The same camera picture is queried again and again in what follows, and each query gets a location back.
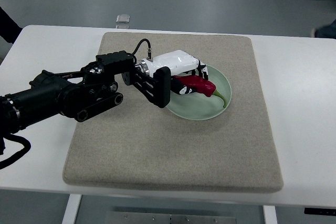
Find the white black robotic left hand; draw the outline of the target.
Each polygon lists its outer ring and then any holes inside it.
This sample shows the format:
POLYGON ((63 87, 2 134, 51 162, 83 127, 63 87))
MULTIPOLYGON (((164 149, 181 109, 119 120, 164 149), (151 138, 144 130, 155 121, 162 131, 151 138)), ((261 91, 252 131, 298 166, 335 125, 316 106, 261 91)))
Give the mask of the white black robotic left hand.
POLYGON ((135 66, 149 77, 153 77, 158 69, 168 67, 171 72, 171 77, 197 75, 208 80, 208 69, 206 64, 181 50, 168 52, 156 56, 151 60, 142 59, 140 62, 136 63, 135 66))

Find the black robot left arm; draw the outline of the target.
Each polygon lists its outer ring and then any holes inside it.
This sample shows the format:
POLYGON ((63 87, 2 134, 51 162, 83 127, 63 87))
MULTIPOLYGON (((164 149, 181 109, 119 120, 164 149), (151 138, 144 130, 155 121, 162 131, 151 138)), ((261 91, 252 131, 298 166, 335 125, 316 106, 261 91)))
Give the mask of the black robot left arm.
POLYGON ((18 131, 56 114, 83 122, 119 105, 123 95, 117 92, 115 76, 118 74, 126 85, 135 86, 159 108, 169 103, 170 69, 161 67, 149 76, 136 67, 134 53, 97 55, 95 61, 75 72, 43 70, 29 83, 30 89, 1 97, 1 151, 5 150, 5 140, 23 145, 1 161, 1 168, 15 163, 31 148, 29 140, 16 135, 18 131))

